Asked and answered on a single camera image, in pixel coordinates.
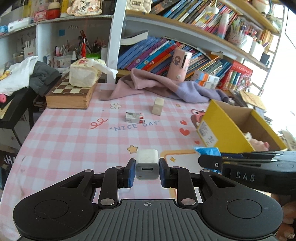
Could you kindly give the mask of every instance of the headphones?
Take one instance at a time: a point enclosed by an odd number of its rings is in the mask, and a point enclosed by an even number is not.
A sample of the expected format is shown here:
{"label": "headphones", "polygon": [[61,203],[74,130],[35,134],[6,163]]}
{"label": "headphones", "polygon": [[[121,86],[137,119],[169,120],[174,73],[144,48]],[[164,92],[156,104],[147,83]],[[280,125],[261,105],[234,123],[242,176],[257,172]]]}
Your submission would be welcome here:
{"label": "headphones", "polygon": [[205,10],[213,14],[219,13],[219,8],[217,8],[217,0],[215,0],[215,7],[211,7],[211,4],[212,4],[212,1],[208,6],[206,6]]}

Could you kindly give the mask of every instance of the red container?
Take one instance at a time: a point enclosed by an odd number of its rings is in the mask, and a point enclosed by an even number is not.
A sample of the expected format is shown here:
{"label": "red container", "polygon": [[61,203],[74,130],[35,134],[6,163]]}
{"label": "red container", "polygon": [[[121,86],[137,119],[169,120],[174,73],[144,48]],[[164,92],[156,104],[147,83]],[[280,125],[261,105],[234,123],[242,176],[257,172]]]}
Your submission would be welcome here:
{"label": "red container", "polygon": [[59,8],[48,9],[46,12],[46,19],[59,18],[61,10]]}

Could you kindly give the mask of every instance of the white power adapter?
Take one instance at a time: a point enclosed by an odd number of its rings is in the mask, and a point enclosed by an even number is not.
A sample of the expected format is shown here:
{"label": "white power adapter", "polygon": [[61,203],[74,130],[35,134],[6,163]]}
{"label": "white power adapter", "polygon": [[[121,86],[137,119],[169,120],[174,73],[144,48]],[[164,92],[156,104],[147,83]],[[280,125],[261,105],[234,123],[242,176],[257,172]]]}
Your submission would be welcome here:
{"label": "white power adapter", "polygon": [[155,180],[159,177],[158,152],[154,149],[138,150],[136,177],[139,180]]}

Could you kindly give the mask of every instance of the yellow cartoon print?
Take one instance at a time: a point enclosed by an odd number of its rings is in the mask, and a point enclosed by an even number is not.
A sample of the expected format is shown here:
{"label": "yellow cartoon print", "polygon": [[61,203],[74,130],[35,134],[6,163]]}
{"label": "yellow cartoon print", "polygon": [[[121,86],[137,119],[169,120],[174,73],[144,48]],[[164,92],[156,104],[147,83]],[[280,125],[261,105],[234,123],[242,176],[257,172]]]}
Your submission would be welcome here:
{"label": "yellow cartoon print", "polygon": [[0,76],[0,81],[6,79],[8,76],[10,76],[12,73],[7,70],[3,73],[3,75]]}

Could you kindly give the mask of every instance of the tissue pack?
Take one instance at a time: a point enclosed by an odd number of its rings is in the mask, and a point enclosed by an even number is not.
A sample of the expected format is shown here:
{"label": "tissue pack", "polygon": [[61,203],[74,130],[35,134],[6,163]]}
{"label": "tissue pack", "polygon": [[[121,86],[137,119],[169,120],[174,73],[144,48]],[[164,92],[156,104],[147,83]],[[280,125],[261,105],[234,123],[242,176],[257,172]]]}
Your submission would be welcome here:
{"label": "tissue pack", "polygon": [[95,61],[99,64],[106,65],[104,60],[101,59],[88,59],[82,58],[77,60],[70,66],[69,82],[73,86],[90,88],[92,87],[100,78],[102,71],[95,67],[88,67],[87,63],[89,61]]}

